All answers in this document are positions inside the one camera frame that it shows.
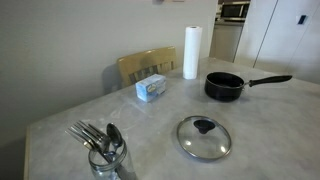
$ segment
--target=chair backrest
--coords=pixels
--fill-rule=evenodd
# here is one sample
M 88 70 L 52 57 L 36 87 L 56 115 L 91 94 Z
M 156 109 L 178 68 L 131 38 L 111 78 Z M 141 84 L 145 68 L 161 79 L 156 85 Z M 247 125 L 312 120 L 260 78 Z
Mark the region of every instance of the chair backrest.
M 175 47 L 152 49 L 119 58 L 117 63 L 125 86 L 153 74 L 164 74 L 176 68 Z

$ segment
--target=lid knob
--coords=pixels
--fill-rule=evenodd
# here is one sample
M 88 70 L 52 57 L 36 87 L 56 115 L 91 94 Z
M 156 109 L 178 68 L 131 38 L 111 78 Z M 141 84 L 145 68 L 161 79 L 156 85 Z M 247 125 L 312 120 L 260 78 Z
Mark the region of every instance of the lid knob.
M 193 125 L 198 128 L 201 134 L 207 134 L 208 131 L 216 127 L 216 125 L 211 121 L 197 120 L 193 122 Z

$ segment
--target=lid rim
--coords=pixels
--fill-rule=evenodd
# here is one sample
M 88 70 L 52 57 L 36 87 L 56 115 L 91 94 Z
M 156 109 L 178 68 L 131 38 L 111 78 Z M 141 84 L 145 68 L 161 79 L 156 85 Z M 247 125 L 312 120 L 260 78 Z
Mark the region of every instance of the lid rim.
M 221 156 L 219 157 L 216 157 L 216 158 L 206 158 L 206 157 L 201 157 L 201 156 L 198 156 L 190 151 L 188 151 L 184 146 L 183 144 L 181 143 L 180 141 L 180 136 L 179 136 L 179 130 L 180 130 L 180 127 L 182 126 L 182 124 L 184 124 L 185 122 L 187 121 L 190 121 L 192 120 L 192 118 L 199 118 L 199 119 L 203 119 L 203 120 L 208 120 L 208 121 L 211 121 L 212 123 L 214 123 L 217 127 L 221 128 L 223 130 L 223 132 L 226 134 L 226 137 L 228 138 L 229 142 L 230 142 L 230 145 L 228 147 L 228 150 Z M 194 158 L 197 158 L 197 159 L 201 159 L 201 160 L 209 160 L 209 161 L 215 161 L 215 160 L 218 160 L 218 159 L 221 159 L 225 156 L 227 156 L 230 152 L 231 152 L 231 148 L 232 148 L 232 141 L 231 141 L 231 137 L 230 137 L 230 134 L 228 133 L 228 131 L 221 125 L 219 124 L 217 121 L 213 120 L 213 119 L 210 119 L 206 116 L 200 116 L 200 115 L 195 115 L 195 116 L 189 116 L 185 119 L 183 119 L 182 121 L 180 121 L 180 123 L 178 124 L 178 127 L 177 127 L 177 131 L 176 131 L 176 136 L 178 138 L 178 142 L 180 144 L 180 146 L 182 147 L 182 149 L 187 152 L 189 155 L 191 155 L 192 157 Z

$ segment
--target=microwave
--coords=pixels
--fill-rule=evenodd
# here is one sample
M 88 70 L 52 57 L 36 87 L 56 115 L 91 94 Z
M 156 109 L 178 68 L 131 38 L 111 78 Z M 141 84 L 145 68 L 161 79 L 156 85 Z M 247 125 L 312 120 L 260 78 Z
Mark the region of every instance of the microwave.
M 223 3 L 220 19 L 227 21 L 245 21 L 250 1 L 237 1 Z

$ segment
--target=cabinet handle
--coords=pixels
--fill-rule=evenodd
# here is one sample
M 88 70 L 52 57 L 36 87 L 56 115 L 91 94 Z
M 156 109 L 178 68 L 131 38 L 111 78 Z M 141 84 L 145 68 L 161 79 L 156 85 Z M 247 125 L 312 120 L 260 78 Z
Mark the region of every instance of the cabinet handle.
M 306 18 L 307 18 L 307 15 L 301 15 L 298 21 L 298 25 L 303 25 Z

